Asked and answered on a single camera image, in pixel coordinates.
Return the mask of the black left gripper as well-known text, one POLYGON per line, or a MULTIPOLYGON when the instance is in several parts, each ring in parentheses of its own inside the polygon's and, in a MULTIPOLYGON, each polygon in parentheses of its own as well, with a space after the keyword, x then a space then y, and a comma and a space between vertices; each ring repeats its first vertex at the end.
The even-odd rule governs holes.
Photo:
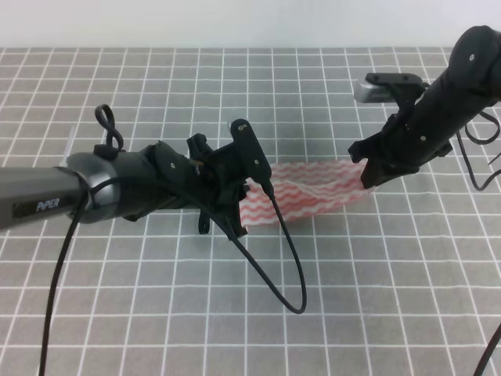
POLYGON ((217 150, 207 144, 204 135, 197 133, 187 139, 189 156, 176 152, 165 142, 156 144, 156 169, 159 179, 182 193, 182 205, 198 207, 198 231, 207 234, 210 221, 221 225, 234 236, 247 235, 240 216, 240 202, 246 197, 247 176, 231 142, 217 150))

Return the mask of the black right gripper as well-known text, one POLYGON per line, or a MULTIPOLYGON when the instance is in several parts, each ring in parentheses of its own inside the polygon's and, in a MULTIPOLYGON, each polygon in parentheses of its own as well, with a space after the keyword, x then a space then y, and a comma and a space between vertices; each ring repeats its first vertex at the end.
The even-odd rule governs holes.
POLYGON ((361 181, 369 189, 417 173, 451 136, 451 122, 443 117, 413 114, 405 120, 392 115, 380 132, 354 142, 348 152, 355 163, 366 160, 361 181))

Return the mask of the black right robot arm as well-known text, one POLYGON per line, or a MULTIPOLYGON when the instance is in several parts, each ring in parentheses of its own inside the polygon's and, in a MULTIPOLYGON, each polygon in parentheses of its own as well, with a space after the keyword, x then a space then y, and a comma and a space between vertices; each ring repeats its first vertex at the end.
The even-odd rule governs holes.
POLYGON ((451 149, 449 140, 486 107, 500 101, 500 33, 488 26, 465 31, 449 64, 430 85, 410 73, 368 73, 354 90, 359 103, 396 103, 383 128, 354 142, 351 160, 366 161, 365 188, 412 175, 451 149))

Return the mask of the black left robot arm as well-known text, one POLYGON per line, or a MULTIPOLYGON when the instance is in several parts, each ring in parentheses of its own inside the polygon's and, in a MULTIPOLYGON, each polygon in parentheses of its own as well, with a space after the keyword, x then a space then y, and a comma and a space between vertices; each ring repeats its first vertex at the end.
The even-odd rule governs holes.
POLYGON ((245 196, 239 176, 224 184, 218 170, 194 161, 162 141, 139 152, 119 151, 108 159, 97 151, 76 153, 64 167, 2 168, 1 228, 56 215, 73 216, 81 199, 82 223, 123 218, 135 222, 157 210, 200 208, 200 233, 207 220, 237 237, 246 234, 240 220, 245 196))

